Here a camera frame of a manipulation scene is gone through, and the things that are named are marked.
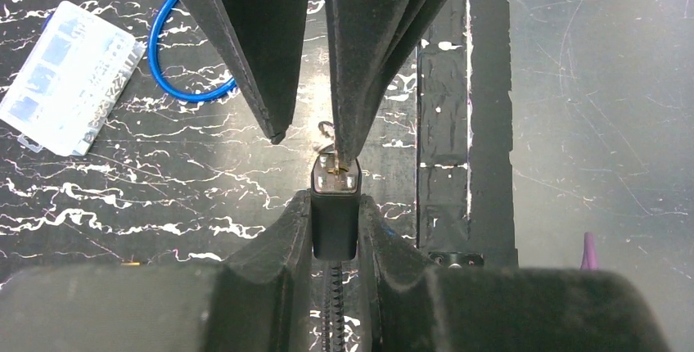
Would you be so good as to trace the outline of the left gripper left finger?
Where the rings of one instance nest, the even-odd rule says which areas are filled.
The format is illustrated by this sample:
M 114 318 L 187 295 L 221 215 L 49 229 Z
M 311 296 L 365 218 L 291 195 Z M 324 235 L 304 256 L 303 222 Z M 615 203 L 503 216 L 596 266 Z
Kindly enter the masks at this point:
M 309 194 L 227 262 L 26 269 L 1 291 L 4 351 L 306 351 Z

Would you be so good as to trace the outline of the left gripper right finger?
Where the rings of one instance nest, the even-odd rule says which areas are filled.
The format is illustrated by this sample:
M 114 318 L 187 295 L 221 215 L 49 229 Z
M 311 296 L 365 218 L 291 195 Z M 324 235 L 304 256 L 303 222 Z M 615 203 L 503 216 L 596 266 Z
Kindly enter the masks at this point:
M 640 292 L 618 274 L 450 269 L 362 196 L 358 276 L 364 351 L 666 351 Z

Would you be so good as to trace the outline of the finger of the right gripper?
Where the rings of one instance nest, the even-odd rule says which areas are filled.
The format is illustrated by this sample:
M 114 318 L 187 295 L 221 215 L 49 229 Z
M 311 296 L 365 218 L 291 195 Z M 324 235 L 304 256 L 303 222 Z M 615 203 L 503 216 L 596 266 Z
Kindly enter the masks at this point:
M 180 0 L 277 145 L 295 113 L 308 0 Z
M 447 0 L 325 0 L 339 164 L 364 147 L 387 86 Z

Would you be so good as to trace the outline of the small silver lock key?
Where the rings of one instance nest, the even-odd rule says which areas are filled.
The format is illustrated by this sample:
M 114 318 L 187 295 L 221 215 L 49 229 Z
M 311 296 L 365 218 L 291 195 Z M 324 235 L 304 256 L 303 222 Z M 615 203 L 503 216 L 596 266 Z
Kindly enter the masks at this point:
M 313 149 L 318 154 L 333 153 L 335 151 L 335 127 L 330 121 L 320 121 L 318 123 L 320 139 L 315 143 Z

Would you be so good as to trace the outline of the black cable padlock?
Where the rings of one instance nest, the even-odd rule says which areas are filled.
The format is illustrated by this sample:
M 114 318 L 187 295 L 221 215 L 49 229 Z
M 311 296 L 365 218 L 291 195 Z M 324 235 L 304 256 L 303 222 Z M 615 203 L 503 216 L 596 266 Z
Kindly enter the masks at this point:
M 362 173 L 357 161 L 341 164 L 321 152 L 312 173 L 310 218 L 313 256 L 324 263 L 322 349 L 345 350 L 343 263 L 356 256 Z

